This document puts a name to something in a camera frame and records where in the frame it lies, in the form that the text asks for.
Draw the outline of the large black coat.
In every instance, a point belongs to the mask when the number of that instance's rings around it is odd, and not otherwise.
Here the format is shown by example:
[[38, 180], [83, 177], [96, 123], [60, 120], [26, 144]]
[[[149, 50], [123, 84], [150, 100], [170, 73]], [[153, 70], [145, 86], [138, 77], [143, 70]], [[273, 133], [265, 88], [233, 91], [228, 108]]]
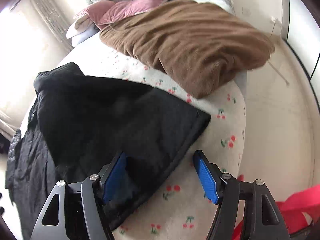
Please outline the large black coat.
[[24, 239], [57, 181], [84, 180], [125, 152], [129, 193], [104, 208], [115, 230], [165, 182], [211, 119], [161, 89], [86, 76], [72, 62], [38, 74], [34, 88], [18, 158], [5, 174]]

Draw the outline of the cherry print bed sheet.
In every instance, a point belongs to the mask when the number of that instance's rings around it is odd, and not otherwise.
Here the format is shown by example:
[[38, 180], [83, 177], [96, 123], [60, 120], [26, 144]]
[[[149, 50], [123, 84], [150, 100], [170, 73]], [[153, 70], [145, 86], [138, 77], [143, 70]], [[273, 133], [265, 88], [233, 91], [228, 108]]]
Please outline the cherry print bed sheet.
[[246, 72], [210, 96], [196, 99], [167, 74], [106, 46], [80, 45], [61, 62], [74, 62], [86, 75], [151, 85], [210, 114], [208, 127], [176, 170], [113, 233], [115, 239], [206, 239], [223, 186], [212, 168], [218, 176], [232, 179], [239, 173], [246, 131]]

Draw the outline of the black quilted puffer jacket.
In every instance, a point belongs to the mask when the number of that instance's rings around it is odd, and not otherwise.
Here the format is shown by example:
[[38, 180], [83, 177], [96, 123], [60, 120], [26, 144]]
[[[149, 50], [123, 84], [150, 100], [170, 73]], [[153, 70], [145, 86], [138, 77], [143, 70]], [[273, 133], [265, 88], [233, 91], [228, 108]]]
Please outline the black quilted puffer jacket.
[[18, 154], [20, 152], [20, 147], [21, 147], [21, 141], [22, 141], [22, 133], [21, 133], [21, 130], [18, 129], [15, 132], [10, 142], [10, 146], [8, 150], [9, 163], [15, 163], [16, 159], [18, 158]]

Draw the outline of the brown fleece garment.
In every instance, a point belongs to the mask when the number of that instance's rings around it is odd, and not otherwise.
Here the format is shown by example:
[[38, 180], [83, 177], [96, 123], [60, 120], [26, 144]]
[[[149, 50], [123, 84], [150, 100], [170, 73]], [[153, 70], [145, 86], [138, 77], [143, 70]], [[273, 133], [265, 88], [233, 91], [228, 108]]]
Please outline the brown fleece garment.
[[249, 23], [212, 3], [174, 0], [110, 24], [101, 41], [164, 72], [197, 99], [239, 72], [262, 67], [272, 41]]

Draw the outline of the light blue folded blanket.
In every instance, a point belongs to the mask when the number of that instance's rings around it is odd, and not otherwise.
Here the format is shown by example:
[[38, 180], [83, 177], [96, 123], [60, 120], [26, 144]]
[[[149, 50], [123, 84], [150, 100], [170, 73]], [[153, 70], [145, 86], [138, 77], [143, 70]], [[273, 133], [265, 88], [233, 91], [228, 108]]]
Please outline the light blue folded blanket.
[[71, 39], [71, 45], [76, 47], [80, 43], [84, 42], [88, 38], [92, 37], [96, 33], [98, 33], [100, 29], [96, 27], [94, 23], [88, 26], [86, 30], [80, 30], [80, 28], [75, 28], [75, 22], [70, 25], [67, 30], [66, 38]]

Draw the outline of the pink velvet pillow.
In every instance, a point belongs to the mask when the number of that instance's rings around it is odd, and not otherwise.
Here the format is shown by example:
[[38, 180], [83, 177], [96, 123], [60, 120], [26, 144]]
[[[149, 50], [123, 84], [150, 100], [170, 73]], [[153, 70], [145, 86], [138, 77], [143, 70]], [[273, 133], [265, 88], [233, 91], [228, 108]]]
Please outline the pink velvet pillow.
[[147, 12], [168, 0], [131, 0], [108, 1], [102, 0], [86, 7], [75, 16], [75, 29], [82, 30], [85, 26], [95, 24], [100, 30], [111, 23], [127, 17]]

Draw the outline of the grey patterned curtain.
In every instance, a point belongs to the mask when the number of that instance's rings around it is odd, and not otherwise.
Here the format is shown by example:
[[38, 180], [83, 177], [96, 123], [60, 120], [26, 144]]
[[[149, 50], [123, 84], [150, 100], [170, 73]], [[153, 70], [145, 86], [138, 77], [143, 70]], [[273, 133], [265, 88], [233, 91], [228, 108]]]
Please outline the grey patterned curtain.
[[65, 51], [70, 52], [73, 47], [71, 41], [66, 37], [69, 24], [67, 17], [57, 3], [54, 0], [30, 1], [59, 44], [61, 44]]

